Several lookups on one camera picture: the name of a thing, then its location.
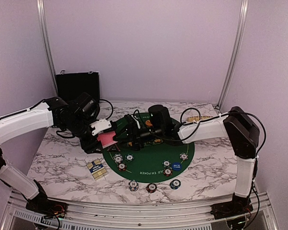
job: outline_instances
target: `white wall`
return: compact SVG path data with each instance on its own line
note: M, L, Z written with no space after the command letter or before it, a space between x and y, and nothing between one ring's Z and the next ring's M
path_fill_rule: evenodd
M0 116L54 94L36 1L0 0ZM38 130L7 142L4 155L27 173L44 134ZM0 181L0 220L10 191Z
M57 73L100 71L108 99L216 103L240 0L45 0Z
M279 229L288 230L288 0L251 0L223 111L239 105L267 129L257 184L268 191Z

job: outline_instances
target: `poker table felt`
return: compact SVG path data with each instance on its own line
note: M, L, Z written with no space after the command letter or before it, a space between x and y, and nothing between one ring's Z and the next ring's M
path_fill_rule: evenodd
M145 122L146 126L150 125L149 114L140 113L141 118ZM121 118L117 121L117 132L119 132L127 124L125 118ZM125 171L118 169L118 164L114 161L115 154L121 154L123 157L123 163L127 165ZM180 159L180 154L185 153L188 155L188 159L183 161ZM127 162L125 156L132 154L134 156L133 161ZM141 183L158 183L166 180L173 179L181 174L188 168L195 154L194 143L184 144L181 146L170 146L164 143L162 140L156 138L155 141L145 143L145 147L140 151L134 151L127 147L127 144L117 144L116 146L110 146L104 149L103 156L109 167L115 171L118 175L128 179L136 180ZM163 174L164 166L163 161L168 160L171 164L179 162L181 169L174 171L171 176L165 176Z

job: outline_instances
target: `marble table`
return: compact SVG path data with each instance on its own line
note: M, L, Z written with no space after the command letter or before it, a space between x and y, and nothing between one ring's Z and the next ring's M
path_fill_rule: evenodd
M113 102L116 121L135 109L147 112L156 103ZM183 110L196 107L202 115L217 115L208 103L158 103L169 109L172 118L179 120ZM99 118L111 112L108 104L101 104ZM197 115L189 111L185 117ZM49 197L73 201L97 203L150 204L181 202L232 194L236 183L237 161L227 138L207 139L195 143L195 155L190 166L176 179L182 183L177 190L169 187L169 181L158 183L155 193L146 191L147 184L139 183L139 189L131 192L129 180L117 175L107 165L102 154L86 154L79 140L62 139L56 128L49 128L33 160L28 176L37 180ZM86 164L100 159L108 175L95 181Z

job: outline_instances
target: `marble tabletop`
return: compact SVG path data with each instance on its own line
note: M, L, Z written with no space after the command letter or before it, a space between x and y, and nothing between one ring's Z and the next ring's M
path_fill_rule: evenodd
M147 112L156 103L113 102L116 121L135 109ZM179 120L183 110L196 107L202 115L217 115L208 103L158 103L169 109L172 118ZM99 118L111 112L107 103L101 103ZM185 117L195 116L188 111ZM147 184L139 183L139 189L131 192L129 180L116 174L103 159L102 154L86 154L79 140L63 139L56 135L56 128L49 128L33 160L28 176L37 180L49 197L74 201L99 203L148 204L181 202L207 197L232 194L236 183L237 161L227 138L207 139L195 142L195 155L189 167L175 179L181 187L173 190L169 181L158 183L158 190L152 194L146 191ZM86 164L100 159L108 175L95 181Z

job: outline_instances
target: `blue button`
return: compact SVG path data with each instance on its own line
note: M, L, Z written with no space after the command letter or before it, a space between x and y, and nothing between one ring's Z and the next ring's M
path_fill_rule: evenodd
M182 169L181 164L179 162L172 163L172 169L175 171L180 171Z

